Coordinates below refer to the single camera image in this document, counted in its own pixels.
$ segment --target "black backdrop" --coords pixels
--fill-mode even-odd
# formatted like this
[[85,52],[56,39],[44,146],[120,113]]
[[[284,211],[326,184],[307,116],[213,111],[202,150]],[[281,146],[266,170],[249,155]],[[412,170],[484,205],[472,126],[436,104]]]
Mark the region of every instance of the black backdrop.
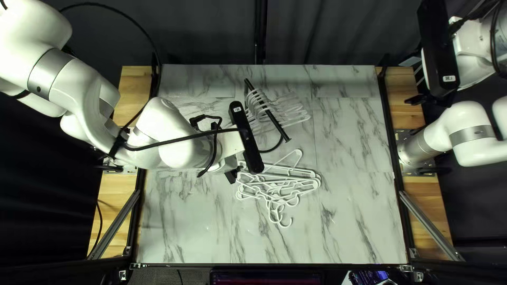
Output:
[[0,266],[86,257],[97,154],[49,118],[0,94]]

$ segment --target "black metal rod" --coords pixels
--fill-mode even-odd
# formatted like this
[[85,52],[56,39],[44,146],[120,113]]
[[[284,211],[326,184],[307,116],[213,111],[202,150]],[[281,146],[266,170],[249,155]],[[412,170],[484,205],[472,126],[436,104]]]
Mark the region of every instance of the black metal rod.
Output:
[[139,191],[139,199],[132,208],[130,214],[130,225],[127,235],[127,246],[130,246],[128,255],[135,257],[137,236],[139,232],[139,222],[141,220],[141,207],[144,199],[144,185],[146,184],[146,169],[137,170],[137,179],[135,181],[135,191]]
[[[387,88],[385,85],[385,73],[387,71],[388,55],[384,55],[381,62],[384,62],[382,71],[377,76],[377,81],[380,91],[380,99],[382,102],[382,110],[384,112],[385,129],[387,133],[387,142],[389,144],[389,152],[391,154],[392,170],[394,171],[394,187],[397,191],[404,191],[402,170],[398,159],[398,151],[396,146],[396,139],[394,138],[394,131],[392,126],[391,108],[389,107],[389,98],[387,97]],[[400,201],[400,197],[396,194],[398,208],[400,209],[400,217],[402,220],[403,238],[405,246],[414,248],[414,236],[412,233],[412,224],[410,223],[410,216],[407,207]]]
[[136,189],[132,195],[130,195],[130,198],[127,200],[125,205],[123,205],[123,208],[120,210],[118,215],[116,216],[115,220],[111,223],[107,231],[105,232],[104,236],[100,239],[99,243],[95,247],[92,252],[90,252],[90,255],[88,256],[88,259],[99,259],[105,252],[105,249],[109,245],[109,243],[113,240],[116,233],[118,232],[118,229],[120,229],[120,226],[122,225],[123,221],[127,217],[128,213],[132,208],[135,206],[137,200],[139,199],[139,194],[141,193],[140,190]]
[[[250,83],[250,80],[248,80],[248,78],[245,78],[245,85],[250,89],[250,91],[255,90],[254,86],[252,85],[252,83]],[[280,123],[276,120],[273,113],[271,113],[270,110],[265,110],[265,112],[268,115],[271,122],[273,122],[273,124],[275,125],[275,128],[278,130],[278,132],[280,132],[280,135],[283,137],[285,142],[288,143],[291,140],[291,138],[287,135],[287,133],[285,133],[285,131],[283,130],[282,126],[280,126]]]

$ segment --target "robotic arm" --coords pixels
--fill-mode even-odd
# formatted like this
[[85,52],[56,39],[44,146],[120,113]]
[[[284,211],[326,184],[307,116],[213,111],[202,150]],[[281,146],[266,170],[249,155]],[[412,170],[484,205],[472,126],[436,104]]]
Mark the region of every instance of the robotic arm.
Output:
[[[489,1],[487,9],[483,10],[494,8],[495,4],[501,5],[502,2]],[[424,47],[422,64],[426,85],[433,96],[441,98],[481,82],[495,73],[494,59],[501,68],[505,66],[506,9],[502,6],[495,9],[482,19],[451,17],[447,21],[444,2],[423,2],[418,11]],[[458,23],[460,28],[449,35],[449,25]],[[497,44],[494,50],[491,41]],[[493,115],[501,141],[496,139],[486,111],[479,103],[453,104],[435,122],[398,145],[400,162],[408,168],[423,167],[426,160],[451,149],[462,166],[506,161],[507,96],[493,104]]]
[[[45,115],[62,116],[63,131],[105,153],[113,148],[117,136],[122,136],[127,147],[116,152],[117,165],[205,168],[214,157],[210,171],[225,172],[237,167],[235,154],[248,145],[245,160],[256,165],[251,171],[262,171],[264,166],[255,140],[250,140],[253,137],[248,124],[242,126],[243,132],[219,133],[216,151],[212,135],[136,151],[136,147],[199,132],[169,101],[152,98],[133,132],[119,133],[120,128],[109,118],[120,98],[118,90],[96,70],[60,51],[72,33],[70,23],[38,0],[4,3],[7,8],[0,8],[0,91],[22,97],[22,103]],[[240,125],[244,110],[241,104],[235,110],[239,110],[239,117],[235,116]]]

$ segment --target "marble tile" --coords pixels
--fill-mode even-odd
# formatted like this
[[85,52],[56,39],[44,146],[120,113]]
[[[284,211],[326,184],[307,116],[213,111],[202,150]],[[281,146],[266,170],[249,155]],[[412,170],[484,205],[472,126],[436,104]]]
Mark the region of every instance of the marble tile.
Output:
[[[286,128],[292,140],[263,154],[263,160],[275,162],[301,149],[299,166],[320,172],[323,183],[297,207],[286,207],[285,219],[294,220],[285,229],[268,220],[264,202],[235,199],[237,185],[230,185],[222,174],[197,179],[196,171],[149,171],[138,262],[406,262],[382,106],[375,98],[376,77],[371,78],[375,88],[370,88],[373,83],[367,76],[373,67],[215,66],[213,72],[222,70],[227,79],[207,85],[202,80],[206,72],[198,71],[201,79],[196,80],[199,76],[184,75],[186,68],[194,70],[172,69],[177,73],[176,87],[162,88],[160,96],[172,101],[187,119],[221,116],[226,126],[230,102],[244,103],[244,78],[262,88],[270,100],[296,92],[312,118]],[[232,93],[224,92],[227,86],[232,86]],[[224,93],[232,95],[219,98]],[[209,129],[209,122],[201,129]],[[278,140],[276,130],[256,135],[261,150]]]
[[244,79],[262,88],[271,100],[291,91],[309,94],[310,78],[304,65],[230,65],[236,96],[244,93]]
[[232,263],[315,263],[322,259],[319,190],[301,197],[299,205],[286,207],[283,222],[293,218],[289,228],[268,220],[264,201],[233,200]]
[[159,96],[234,97],[234,80],[226,65],[165,64]]
[[224,175],[150,170],[138,262],[229,263],[235,189]]
[[313,98],[318,171],[392,172],[379,98]]
[[372,65],[306,65],[313,97],[379,98]]
[[391,172],[323,172],[321,263],[405,263]]

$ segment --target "black curtain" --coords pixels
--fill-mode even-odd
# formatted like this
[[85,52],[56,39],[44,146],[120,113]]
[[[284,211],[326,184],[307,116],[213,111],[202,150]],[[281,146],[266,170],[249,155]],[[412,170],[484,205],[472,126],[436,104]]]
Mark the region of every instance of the black curtain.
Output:
[[[83,0],[43,0],[56,9]],[[153,38],[162,63],[253,64],[255,1],[94,0],[135,19]],[[76,55],[111,83],[121,67],[151,65],[152,48],[124,17],[99,7],[65,11]]]
[[97,155],[49,118],[0,94],[0,266],[86,257]]
[[269,64],[377,64],[419,44],[420,0],[268,1]]

